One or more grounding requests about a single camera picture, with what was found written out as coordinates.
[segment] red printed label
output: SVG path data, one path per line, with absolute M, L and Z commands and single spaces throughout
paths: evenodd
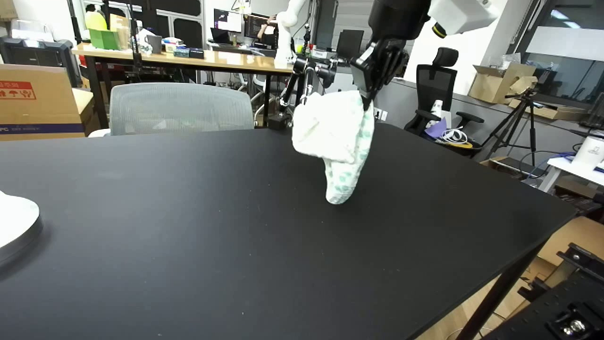
M 0 80 L 0 100 L 2 99 L 34 100 L 36 99 L 36 93 L 34 93 L 30 82 Z

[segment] mesh chair back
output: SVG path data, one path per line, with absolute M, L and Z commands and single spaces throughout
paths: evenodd
M 190 83 L 136 83 L 111 91 L 113 136 L 253 129 L 245 93 Z
M 451 110 L 457 71 L 433 65 L 417 66 L 417 108 L 430 112 L 434 101 L 443 101 L 443 110 Z

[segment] metal bolt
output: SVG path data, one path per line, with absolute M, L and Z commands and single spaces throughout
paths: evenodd
M 572 320 L 570 322 L 570 329 L 574 332 L 581 333 L 585 331 L 585 325 L 579 320 Z

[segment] black tabletop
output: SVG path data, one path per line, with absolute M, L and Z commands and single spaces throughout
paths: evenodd
M 414 338 L 571 206 L 389 125 L 351 199 L 270 130 L 2 142 L 44 230 L 2 339 Z

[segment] towel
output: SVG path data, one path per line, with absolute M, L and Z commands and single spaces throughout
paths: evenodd
M 363 110 L 359 91 L 311 94 L 294 111 L 296 151 L 322 158 L 331 204 L 344 203 L 355 190 L 373 138 L 373 103 Z

